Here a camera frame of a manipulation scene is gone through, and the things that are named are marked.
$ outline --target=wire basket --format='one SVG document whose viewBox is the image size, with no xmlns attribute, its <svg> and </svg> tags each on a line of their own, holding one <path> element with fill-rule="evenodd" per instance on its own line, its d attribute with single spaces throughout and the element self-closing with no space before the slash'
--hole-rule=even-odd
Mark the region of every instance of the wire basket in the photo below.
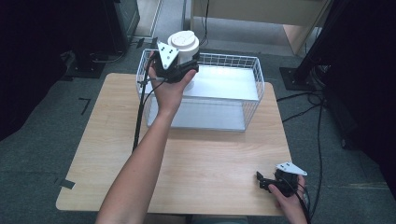
<svg viewBox="0 0 396 224">
<path fill-rule="evenodd" d="M 145 49 L 136 73 L 136 89 L 141 86 L 150 53 Z M 210 129 L 243 132 L 247 129 L 264 94 L 264 78 L 257 57 L 200 53 L 199 73 L 186 88 L 174 128 Z M 145 97 L 151 92 L 147 85 Z M 157 100 L 151 94 L 144 116 L 151 125 L 158 112 Z"/>
</svg>

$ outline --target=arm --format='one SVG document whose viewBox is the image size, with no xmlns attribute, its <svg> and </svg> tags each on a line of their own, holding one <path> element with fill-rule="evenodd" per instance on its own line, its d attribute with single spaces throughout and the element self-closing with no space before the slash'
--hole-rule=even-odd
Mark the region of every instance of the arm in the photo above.
<svg viewBox="0 0 396 224">
<path fill-rule="evenodd" d="M 298 183 L 299 183 L 299 187 L 297 193 L 299 194 L 300 198 L 303 198 L 305 180 L 302 175 L 298 176 Z M 307 223 L 303 208 L 300 205 L 300 201 L 296 195 L 287 198 L 274 185 L 270 185 L 269 189 L 277 199 L 276 207 L 280 207 L 283 210 L 289 223 L 291 224 Z"/>
<path fill-rule="evenodd" d="M 148 74 L 156 77 L 152 66 Z M 143 223 L 161 169 L 169 128 L 183 90 L 194 75 L 195 71 L 190 71 L 180 82 L 163 83 L 155 90 L 157 117 L 114 180 L 96 223 Z M 159 84 L 154 81 L 153 88 Z"/>
</svg>

